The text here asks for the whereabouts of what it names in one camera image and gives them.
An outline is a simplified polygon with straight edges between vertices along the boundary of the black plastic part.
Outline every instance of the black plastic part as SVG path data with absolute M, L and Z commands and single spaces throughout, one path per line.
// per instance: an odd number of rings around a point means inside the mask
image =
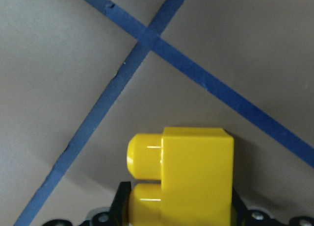
M 232 189 L 232 206 L 236 210 L 236 226 L 241 226 L 248 209 L 234 188 Z
M 67 220 L 50 220 L 43 226 L 72 226 L 72 223 Z
M 306 225 L 305 222 L 310 223 L 314 226 L 314 218 L 306 217 L 306 216 L 300 216 L 300 217 L 294 217 L 290 220 L 289 226 L 301 226 Z
M 96 214 L 91 220 L 79 226 L 128 226 L 128 207 L 131 193 L 131 182 L 121 182 L 111 204 L 109 212 Z M 67 220 L 51 220 L 42 226 L 73 226 Z
M 257 219 L 254 214 L 261 215 L 260 219 Z M 249 210 L 245 216 L 245 225 L 246 226 L 265 226 L 270 225 L 270 217 L 266 213 L 259 210 Z

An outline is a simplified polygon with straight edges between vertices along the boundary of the gray surface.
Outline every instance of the gray surface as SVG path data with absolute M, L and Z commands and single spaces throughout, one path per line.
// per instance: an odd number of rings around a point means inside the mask
M 113 1 L 146 25 L 164 2 Z M 162 37 L 314 146 L 312 3 L 186 0 Z M 12 225 L 135 41 L 82 0 L 0 0 L 0 29 L 0 216 Z M 313 169 L 151 53 L 32 226 L 110 205 L 133 180 L 128 141 L 165 126 L 224 127 L 250 206 L 314 216 Z
M 13 225 L 134 44 L 82 0 L 0 0 L 1 224 Z

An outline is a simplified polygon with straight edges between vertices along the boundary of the blue tape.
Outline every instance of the blue tape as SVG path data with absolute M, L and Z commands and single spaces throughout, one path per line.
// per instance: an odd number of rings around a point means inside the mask
M 150 48 L 180 72 L 204 87 L 208 92 L 314 168 L 314 149 L 309 144 L 162 40 L 152 29 L 146 28 L 116 5 L 105 8 L 102 13 L 136 38 L 142 45 Z
M 183 1 L 184 0 L 166 0 L 153 18 L 149 28 L 153 29 L 156 34 L 161 34 Z M 89 2 L 103 14 L 105 14 L 107 9 L 114 6 L 110 0 L 89 0 Z M 66 150 L 57 159 L 45 181 L 35 192 L 34 196 L 17 219 L 14 224 L 15 226 L 30 225 L 149 51 L 147 47 L 140 43 L 135 45 L 115 78 L 101 94 L 96 104 L 72 137 Z

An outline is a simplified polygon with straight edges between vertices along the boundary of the screw head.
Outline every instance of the screw head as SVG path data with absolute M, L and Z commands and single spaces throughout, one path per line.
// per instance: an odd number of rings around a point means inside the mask
M 98 217 L 98 221 L 100 223 L 107 222 L 108 220 L 109 220 L 109 216 L 106 213 L 103 213 Z
M 299 221 L 300 226 L 313 226 L 309 221 L 301 219 Z
M 259 211 L 254 211 L 251 216 L 256 220 L 263 220 L 265 218 Z

